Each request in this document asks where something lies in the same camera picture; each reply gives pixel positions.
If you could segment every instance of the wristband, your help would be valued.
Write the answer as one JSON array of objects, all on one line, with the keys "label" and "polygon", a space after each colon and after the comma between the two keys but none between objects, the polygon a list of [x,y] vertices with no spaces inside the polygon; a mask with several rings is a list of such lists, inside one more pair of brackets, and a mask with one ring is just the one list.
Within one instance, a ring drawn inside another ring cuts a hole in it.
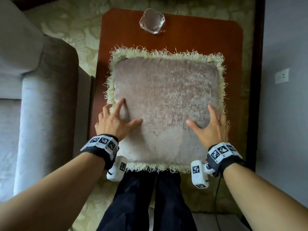
[{"label": "wristband", "polygon": [[207,162],[215,172],[213,176],[219,176],[224,173],[226,167],[233,163],[238,163],[244,167],[247,167],[243,157],[237,152],[235,147],[230,143],[219,143],[209,148],[207,155]]},{"label": "wristband", "polygon": [[89,152],[105,160],[105,169],[112,168],[119,150],[118,138],[109,134],[101,134],[92,137],[86,145],[80,149],[81,152]]}]

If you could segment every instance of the forearm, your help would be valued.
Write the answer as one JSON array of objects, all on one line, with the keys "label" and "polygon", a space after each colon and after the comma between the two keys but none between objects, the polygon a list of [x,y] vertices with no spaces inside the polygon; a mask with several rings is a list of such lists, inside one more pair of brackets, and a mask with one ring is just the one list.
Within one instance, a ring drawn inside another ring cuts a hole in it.
[{"label": "forearm", "polygon": [[308,209],[251,170],[234,163],[224,179],[254,231],[308,230]]},{"label": "forearm", "polygon": [[68,230],[105,161],[82,153],[0,207],[0,230]]}]

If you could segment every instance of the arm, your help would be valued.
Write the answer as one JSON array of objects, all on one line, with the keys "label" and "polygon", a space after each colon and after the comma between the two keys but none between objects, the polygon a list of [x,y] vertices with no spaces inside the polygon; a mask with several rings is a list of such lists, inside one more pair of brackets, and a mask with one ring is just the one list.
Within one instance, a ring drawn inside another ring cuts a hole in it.
[{"label": "arm", "polygon": [[[209,110],[211,121],[205,129],[187,120],[187,125],[207,149],[228,142],[226,116],[211,105]],[[308,230],[308,209],[251,170],[233,163],[226,167],[223,175],[234,200],[254,231]]]},{"label": "arm", "polygon": [[[109,112],[112,105],[103,107],[95,125],[97,135],[110,134],[121,141],[141,123],[141,119],[125,123],[119,118],[123,103],[124,99],[116,104],[113,114]],[[103,158],[88,152],[80,154],[2,204],[0,230],[67,231],[102,175],[104,166]]]}]

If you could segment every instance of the person's left hand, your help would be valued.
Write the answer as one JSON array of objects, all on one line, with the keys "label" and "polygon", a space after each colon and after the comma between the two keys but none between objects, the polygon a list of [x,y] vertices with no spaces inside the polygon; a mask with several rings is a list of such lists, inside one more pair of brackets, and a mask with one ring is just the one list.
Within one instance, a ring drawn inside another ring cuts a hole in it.
[{"label": "person's left hand", "polygon": [[119,142],[125,138],[129,131],[142,122],[141,118],[134,119],[129,123],[125,123],[120,119],[120,110],[125,99],[122,98],[115,105],[113,114],[110,114],[109,109],[112,104],[106,104],[103,111],[98,115],[98,123],[95,124],[97,135],[110,134],[118,138]]}]

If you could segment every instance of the black pants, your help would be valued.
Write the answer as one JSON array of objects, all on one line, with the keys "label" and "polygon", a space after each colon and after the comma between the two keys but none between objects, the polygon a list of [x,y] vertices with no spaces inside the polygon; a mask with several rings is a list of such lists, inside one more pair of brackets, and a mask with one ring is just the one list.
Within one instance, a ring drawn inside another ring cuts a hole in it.
[{"label": "black pants", "polygon": [[156,181],[153,231],[197,231],[180,189],[179,173],[129,171],[96,231],[148,231],[148,207]]}]

